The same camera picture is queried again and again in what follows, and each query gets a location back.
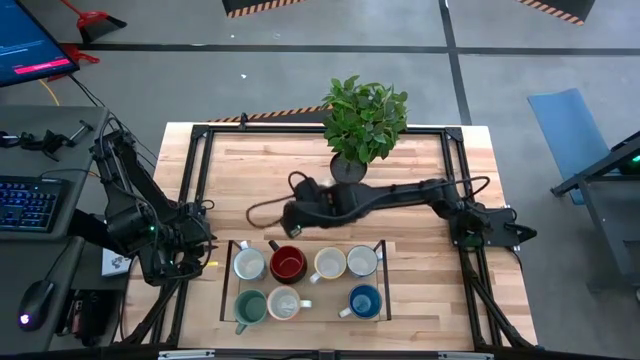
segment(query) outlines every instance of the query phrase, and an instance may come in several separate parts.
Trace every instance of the black plant pot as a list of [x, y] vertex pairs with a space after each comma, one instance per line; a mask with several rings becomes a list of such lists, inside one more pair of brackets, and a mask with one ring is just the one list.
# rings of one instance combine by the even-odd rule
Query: black plant pot
[[359, 183], [367, 174], [367, 164], [346, 160], [340, 153], [333, 156], [329, 168], [336, 182], [343, 184]]

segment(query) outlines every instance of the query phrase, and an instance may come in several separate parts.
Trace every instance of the backlit keyboard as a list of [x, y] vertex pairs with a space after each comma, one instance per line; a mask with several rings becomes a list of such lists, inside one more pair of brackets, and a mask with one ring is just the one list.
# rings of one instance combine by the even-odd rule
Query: backlit keyboard
[[0, 176], [0, 231], [51, 232], [62, 179]]

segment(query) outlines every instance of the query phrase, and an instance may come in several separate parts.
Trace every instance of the wooden tabletop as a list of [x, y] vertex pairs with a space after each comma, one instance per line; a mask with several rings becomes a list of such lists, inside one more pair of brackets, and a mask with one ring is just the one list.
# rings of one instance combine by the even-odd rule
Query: wooden tabletop
[[[191, 123], [167, 124], [154, 179], [166, 195], [177, 199], [185, 165]], [[487, 207], [504, 205], [489, 130], [462, 127], [471, 176], [492, 181], [476, 199]], [[194, 196], [200, 154], [191, 184]], [[215, 201], [208, 212], [219, 249], [204, 274], [192, 280], [180, 335], [180, 347], [341, 350], [471, 350], [473, 348], [460, 259], [450, 244], [447, 222], [426, 206], [377, 211], [355, 224], [335, 229], [304, 229], [296, 241], [358, 244], [386, 240], [393, 319], [382, 322], [277, 322], [250, 327], [235, 335], [236, 324], [221, 322], [220, 306], [228, 240], [285, 240], [280, 227], [252, 228], [245, 219], [251, 205], [289, 195], [287, 176], [302, 171], [319, 181], [330, 179], [332, 153], [322, 134], [219, 133], [215, 135], [205, 199]], [[432, 135], [401, 136], [390, 156], [376, 159], [363, 182], [372, 186], [444, 177], [440, 142]], [[256, 211], [255, 221], [277, 219], [283, 204]], [[494, 297], [525, 339], [536, 343], [521, 270], [513, 254], [488, 248], [487, 261]], [[134, 269], [125, 311], [128, 334], [149, 311], [158, 288], [144, 283]], [[484, 306], [478, 300], [483, 334], [490, 340]], [[174, 302], [169, 304], [165, 333]]]

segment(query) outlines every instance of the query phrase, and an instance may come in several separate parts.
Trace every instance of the gray floor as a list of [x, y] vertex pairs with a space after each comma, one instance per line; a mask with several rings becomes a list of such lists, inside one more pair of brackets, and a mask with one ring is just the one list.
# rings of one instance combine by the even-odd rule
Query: gray floor
[[[79, 41], [58, 2], [25, 1], [60, 41]], [[103, 42], [255, 45], [445, 45], [436, 0], [308, 0], [227, 19], [218, 0], [76, 0], [130, 26]], [[597, 1], [577, 27], [511, 0], [449, 0], [458, 46], [638, 47], [640, 3]], [[202, 121], [319, 103], [328, 79], [352, 73], [410, 94], [410, 122], [460, 124], [446, 55], [339, 53], [94, 52], [77, 75], [153, 151], [168, 121]], [[522, 258], [541, 345], [640, 358], [640, 306], [631, 289], [593, 295], [585, 283], [611, 276], [608, 249], [584, 208], [555, 199], [561, 178], [526, 97], [580, 89], [607, 144], [640, 127], [640, 57], [461, 56], [473, 124], [491, 130], [507, 201], [538, 237]], [[67, 79], [52, 84], [64, 105], [88, 105]], [[1, 104], [50, 104], [37, 83], [0, 89]], [[80, 205], [101, 212], [90, 183]]]

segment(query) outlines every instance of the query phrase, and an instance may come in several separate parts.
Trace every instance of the computer monitor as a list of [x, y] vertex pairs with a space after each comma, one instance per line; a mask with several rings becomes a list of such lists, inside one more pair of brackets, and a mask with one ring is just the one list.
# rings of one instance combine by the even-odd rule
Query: computer monitor
[[78, 70], [17, 0], [0, 0], [0, 87]]

